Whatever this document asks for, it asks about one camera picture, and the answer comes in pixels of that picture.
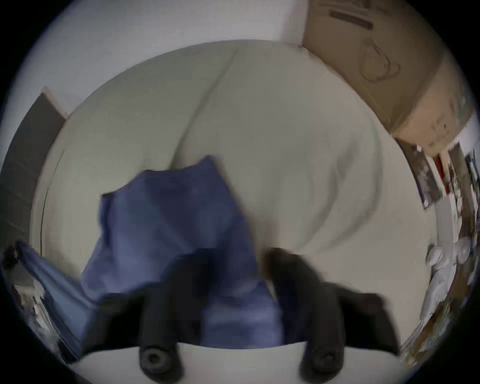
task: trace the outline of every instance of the brown cardboard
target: brown cardboard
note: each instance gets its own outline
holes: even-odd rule
[[[428,155],[470,117],[453,59],[404,1],[311,0],[303,45],[357,91],[388,132]]]
[[[446,51],[429,88],[393,135],[434,156],[452,142],[472,112],[465,81]]]

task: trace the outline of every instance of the white bed sheet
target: white bed sheet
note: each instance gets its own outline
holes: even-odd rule
[[[384,295],[401,341],[408,338],[428,286],[434,221],[373,112],[317,57],[290,45],[194,46],[99,88],[44,165],[33,246],[78,276],[99,235],[102,193],[143,169],[206,154],[217,156],[258,254],[281,246],[327,280]]]

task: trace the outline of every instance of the blue cloth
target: blue cloth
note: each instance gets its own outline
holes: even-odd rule
[[[16,247],[21,251],[22,265],[45,290],[43,303],[65,347],[79,359],[84,332],[95,313],[96,302],[85,295],[79,281],[65,276],[23,241],[17,241]]]
[[[101,235],[80,285],[38,255],[24,259],[77,340],[82,340],[92,303],[109,293],[128,293],[161,281],[176,257],[209,248],[219,257],[202,314],[201,345],[282,344],[280,308],[257,275],[246,222],[211,157],[185,169],[140,173],[101,197],[98,220]],[[83,315],[66,315],[77,312]]]

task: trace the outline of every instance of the white wall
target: white wall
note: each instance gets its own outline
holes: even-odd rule
[[[473,113],[470,120],[468,120],[456,138],[453,139],[448,148],[452,148],[456,143],[460,143],[460,148],[462,148],[464,155],[467,155],[475,147],[478,147],[478,144],[480,144],[480,122],[477,113]]]
[[[37,41],[0,125],[0,168],[20,122],[48,87],[71,113],[103,83],[165,52],[218,40],[300,44],[308,0],[82,0]]]

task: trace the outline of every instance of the white surface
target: white surface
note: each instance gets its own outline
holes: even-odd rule
[[[325,279],[384,295],[407,339],[430,277],[430,219],[377,117],[317,57],[292,46],[196,46],[101,87],[69,118],[44,165],[33,246],[40,250],[42,233],[42,255],[79,275],[99,235],[101,193],[145,168],[206,154],[217,156],[257,250],[298,251]]]
[[[187,383],[303,383],[299,363],[305,343],[269,349],[215,349],[179,344]],[[140,370],[138,348],[93,353],[71,368],[92,384],[150,384]],[[404,382],[411,368],[392,354],[345,348],[345,363],[329,383]]]
[[[308,0],[83,0],[37,41],[16,75],[0,125],[0,168],[25,113],[48,87],[71,113],[103,83],[144,60],[204,42],[300,44]]]
[[[460,133],[449,144],[448,149],[453,148],[456,143],[460,143],[463,154],[466,156],[469,154],[480,142],[480,122],[477,113],[474,111],[472,117],[468,120],[467,124]]]

